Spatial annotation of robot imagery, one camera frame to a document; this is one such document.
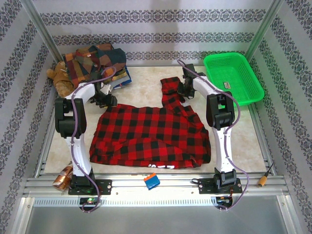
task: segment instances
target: green plastic basket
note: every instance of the green plastic basket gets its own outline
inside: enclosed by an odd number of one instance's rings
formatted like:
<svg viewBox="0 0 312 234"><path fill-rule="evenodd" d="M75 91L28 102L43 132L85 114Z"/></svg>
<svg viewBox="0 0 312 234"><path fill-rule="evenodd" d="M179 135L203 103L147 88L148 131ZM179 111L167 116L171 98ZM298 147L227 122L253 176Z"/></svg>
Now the green plastic basket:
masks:
<svg viewBox="0 0 312 234"><path fill-rule="evenodd" d="M263 99L263 88L242 54L209 55L204 59L204 65L209 80L219 89L230 91L239 105L249 105Z"/></svg>

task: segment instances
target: plaid fabric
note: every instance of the plaid fabric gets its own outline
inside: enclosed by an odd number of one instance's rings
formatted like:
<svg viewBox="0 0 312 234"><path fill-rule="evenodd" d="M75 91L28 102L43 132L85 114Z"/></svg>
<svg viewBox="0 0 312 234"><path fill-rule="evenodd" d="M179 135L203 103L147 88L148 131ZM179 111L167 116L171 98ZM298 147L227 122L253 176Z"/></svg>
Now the plaid fabric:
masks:
<svg viewBox="0 0 312 234"><path fill-rule="evenodd" d="M126 55L121 49L114 49L111 44L103 44L77 49L74 53L66 54L64 61L69 78L77 88L83 80L102 78L100 73L105 67L114 66L118 72L116 76L125 73ZM112 73L112 69L108 70L104 76L107 77Z"/></svg>
<svg viewBox="0 0 312 234"><path fill-rule="evenodd" d="M119 104L100 117L91 162L140 167L187 168L209 163L208 131L184 98L179 78L162 79L163 108Z"/></svg>

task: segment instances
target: wallpaper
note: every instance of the wallpaper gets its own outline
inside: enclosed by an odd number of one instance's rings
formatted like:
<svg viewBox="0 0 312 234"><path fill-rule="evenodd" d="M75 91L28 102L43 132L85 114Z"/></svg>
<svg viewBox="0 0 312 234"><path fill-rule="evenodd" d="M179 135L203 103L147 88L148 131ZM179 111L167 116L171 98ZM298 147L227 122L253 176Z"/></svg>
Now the wallpaper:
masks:
<svg viewBox="0 0 312 234"><path fill-rule="evenodd" d="M55 91L45 75L53 64L18 0L0 1L0 234L14 221L27 178L34 175Z"/></svg>
<svg viewBox="0 0 312 234"><path fill-rule="evenodd" d="M180 58L244 53L272 0L34 0L62 54L110 42L128 65L161 66Z"/></svg>
<svg viewBox="0 0 312 234"><path fill-rule="evenodd" d="M304 233L312 233L311 15L311 2L285 1L251 61L265 90L257 112Z"/></svg>

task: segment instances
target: purple cable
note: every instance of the purple cable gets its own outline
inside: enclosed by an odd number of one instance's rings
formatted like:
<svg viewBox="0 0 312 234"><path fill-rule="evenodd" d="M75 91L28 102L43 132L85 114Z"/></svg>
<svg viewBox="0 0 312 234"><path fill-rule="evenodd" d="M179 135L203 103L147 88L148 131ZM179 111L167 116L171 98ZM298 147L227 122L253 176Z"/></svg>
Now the purple cable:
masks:
<svg viewBox="0 0 312 234"><path fill-rule="evenodd" d="M231 126L228 127L227 130L225 130L224 135L226 135L226 134L228 133L228 131L229 131L231 128L233 128L233 127L237 124L237 122L239 121L239 119L240 119L240 107L239 107L239 105L238 105L238 102L235 100L235 98L234 98L233 96L231 96L231 95L229 95L229 94L227 94L227 93L225 93L225 92L223 92L223 91L220 91L220 90L215 89L215 87L214 87L213 85L211 85L210 82L208 82L206 79L202 78L202 77L201 77L200 75L198 75L197 73L193 72L191 69L187 68L187 67L186 67L186 64L185 64L182 60L178 59L177 62L178 62L178 64L179 64L181 67L183 67L183 68L186 69L187 71L191 72L193 75L195 75L196 77L200 78L203 82L205 82L206 84L208 84L209 87L211 87L214 91L216 91L216 92L218 92L218 93L220 93L220 94L224 94L225 96L229 97L233 102L235 102L235 104L236 104L236 106L237 106L237 111L238 111L237 119L234 121L234 123L233 123ZM244 170L242 170L242 169L238 168L237 166L235 166L235 164L230 160L229 153L228 153L228 149L227 149L227 147L226 147L226 140L227 140L227 137L224 137L224 149L225 149L226 158L228 159L228 161L230 162L230 164L231 164L235 169L241 171L241 172L242 172L243 174L245 174L245 176L247 177L246 187L244 188L242 194L239 196L239 198L237 199L237 201L236 201L231 207L229 207L229 208L227 208L227 207L225 207L225 206L222 206L222 205L219 205L220 207L222 207L222 208L224 208L226 211L228 211L228 210L232 209L232 208L240 201L240 199L241 199L242 196L244 195L244 193L245 193L245 191L247 190L247 187L248 187L248 185L249 185L249 176L248 176L247 172L245 172Z"/></svg>
<svg viewBox="0 0 312 234"><path fill-rule="evenodd" d="M76 121L76 119L77 119L77 108L76 108L74 99L75 99L76 93L77 93L80 89L82 89L84 86L86 86L86 85L88 85L88 84L93 84L93 83L97 83L97 82L102 82L102 81L104 81L104 80L106 80L106 79L109 79L109 78L113 77L114 74L116 73L116 68L115 68L115 67L107 67L107 68L105 68L105 70L101 73L101 75L103 75L104 72L105 72L106 70L110 69L110 68L112 68L113 71L114 71L112 75L110 75L110 76L108 76L108 77L105 77L105 78L102 78L102 79L93 80L93 81L90 81L90 82L85 83L84 85L78 87L78 88L73 92L72 98L71 98L71 100L72 100L72 105L73 105L73 110L74 110L74 118L75 118L75 129L74 129L74 133L72 134L72 139L71 139L71 154L72 154L72 158L73 158L74 163L75 163L75 164L77 165L77 167L79 168L79 170L81 170L82 173L88 178L88 180L89 180L91 183L93 183L93 185L95 186L95 188L96 188L96 190L97 190L97 203L96 203L95 207L93 207L93 208L92 208L91 210L89 210L89 211L86 211L86 210L84 209L84 206L86 205L86 203L84 203L84 204L82 205L82 208L81 208L81 209L82 209L82 212L84 212L84 213L91 213L92 211L94 211L94 210L98 207L98 205L99 205L99 200L100 200L100 193L99 193L99 189L98 189L97 184L96 184L96 183L89 177L89 175L88 175L87 173L85 173L84 170L80 167L80 165L79 165L79 163L77 162L77 160L76 160L76 158L75 158L75 155L74 155L74 143L75 143L75 142L74 142L74 137L75 137L75 135L76 135L76 133L77 133L77 130L78 130L78 122Z"/></svg>

